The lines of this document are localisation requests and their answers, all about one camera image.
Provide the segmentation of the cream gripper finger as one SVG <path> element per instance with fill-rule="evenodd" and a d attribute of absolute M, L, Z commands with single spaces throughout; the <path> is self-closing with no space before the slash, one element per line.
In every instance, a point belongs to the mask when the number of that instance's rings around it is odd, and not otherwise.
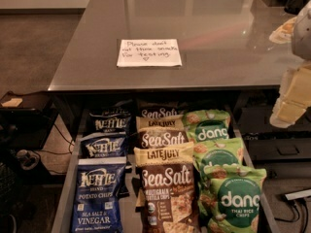
<path fill-rule="evenodd" d="M 276 100 L 272 109 L 272 115 L 269 122 L 271 125 L 278 128 L 288 128 L 295 125 L 296 121 L 300 119 L 306 110 L 295 104 L 284 102 L 281 98 Z"/>

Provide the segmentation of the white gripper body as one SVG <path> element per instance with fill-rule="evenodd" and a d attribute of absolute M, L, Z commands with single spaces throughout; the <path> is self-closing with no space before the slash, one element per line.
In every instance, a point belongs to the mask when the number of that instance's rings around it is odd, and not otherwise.
<path fill-rule="evenodd" d="M 281 82 L 280 95 L 287 102 L 311 105 L 311 61 L 287 70 Z"/>

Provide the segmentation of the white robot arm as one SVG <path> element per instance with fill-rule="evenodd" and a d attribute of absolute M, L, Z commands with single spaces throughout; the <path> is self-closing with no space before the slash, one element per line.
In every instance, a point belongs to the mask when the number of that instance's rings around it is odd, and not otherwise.
<path fill-rule="evenodd" d="M 300 66 L 284 73 L 279 88 L 280 96 L 269 119 L 271 125 L 287 128 L 311 107 L 311 1 L 296 17 L 274 30 L 269 40 L 276 44 L 290 43 L 292 53 L 303 59 Z"/>

